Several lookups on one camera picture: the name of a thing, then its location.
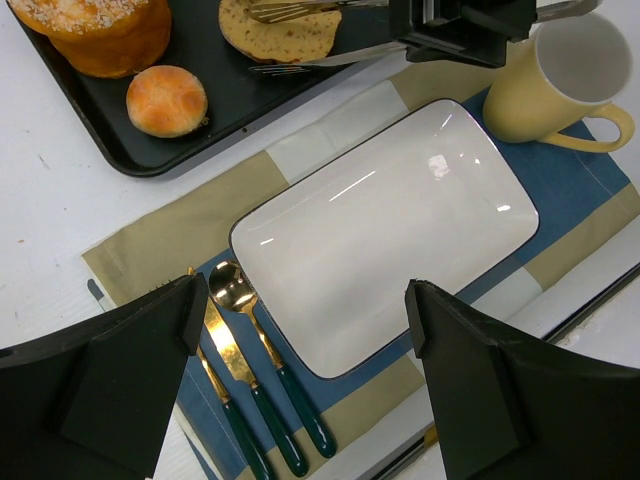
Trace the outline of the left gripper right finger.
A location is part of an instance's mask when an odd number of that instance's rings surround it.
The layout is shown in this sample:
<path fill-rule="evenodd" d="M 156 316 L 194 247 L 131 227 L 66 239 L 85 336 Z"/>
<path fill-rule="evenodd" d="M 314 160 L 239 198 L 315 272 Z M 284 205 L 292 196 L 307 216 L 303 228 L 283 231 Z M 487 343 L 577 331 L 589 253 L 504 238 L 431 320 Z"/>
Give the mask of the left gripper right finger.
<path fill-rule="evenodd" d="M 639 372 L 412 280 L 405 305 L 450 479 L 635 479 Z"/>

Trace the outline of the yellow bread slice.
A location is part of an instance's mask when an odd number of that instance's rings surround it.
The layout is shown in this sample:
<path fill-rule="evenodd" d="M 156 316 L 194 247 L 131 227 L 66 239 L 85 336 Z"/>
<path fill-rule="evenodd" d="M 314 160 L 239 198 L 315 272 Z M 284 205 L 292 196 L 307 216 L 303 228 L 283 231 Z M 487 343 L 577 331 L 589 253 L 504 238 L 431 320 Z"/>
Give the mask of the yellow bread slice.
<path fill-rule="evenodd" d="M 289 22 L 263 24 L 244 10 L 262 1 L 221 0 L 218 23 L 225 40 L 260 63 L 297 63 L 325 58 L 333 48 L 340 11 L 321 13 Z"/>

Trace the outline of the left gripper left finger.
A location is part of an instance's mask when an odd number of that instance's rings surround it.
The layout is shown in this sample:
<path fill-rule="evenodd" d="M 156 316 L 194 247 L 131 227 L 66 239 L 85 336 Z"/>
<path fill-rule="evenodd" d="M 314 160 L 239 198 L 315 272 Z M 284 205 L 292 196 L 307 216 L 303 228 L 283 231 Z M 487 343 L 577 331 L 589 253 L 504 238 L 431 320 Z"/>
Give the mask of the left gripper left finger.
<path fill-rule="evenodd" d="M 2 349 L 2 478 L 152 477 L 206 297 L 203 275 L 184 275 Z"/>

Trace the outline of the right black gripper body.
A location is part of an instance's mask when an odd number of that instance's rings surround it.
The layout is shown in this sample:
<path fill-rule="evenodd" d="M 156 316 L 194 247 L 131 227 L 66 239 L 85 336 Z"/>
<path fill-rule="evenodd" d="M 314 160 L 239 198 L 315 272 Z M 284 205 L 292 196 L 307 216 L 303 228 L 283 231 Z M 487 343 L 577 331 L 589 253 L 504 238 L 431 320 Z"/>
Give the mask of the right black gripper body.
<path fill-rule="evenodd" d="M 498 69 L 507 47 L 529 37 L 534 0 L 389 2 L 389 31 L 411 63 L 453 61 Z"/>

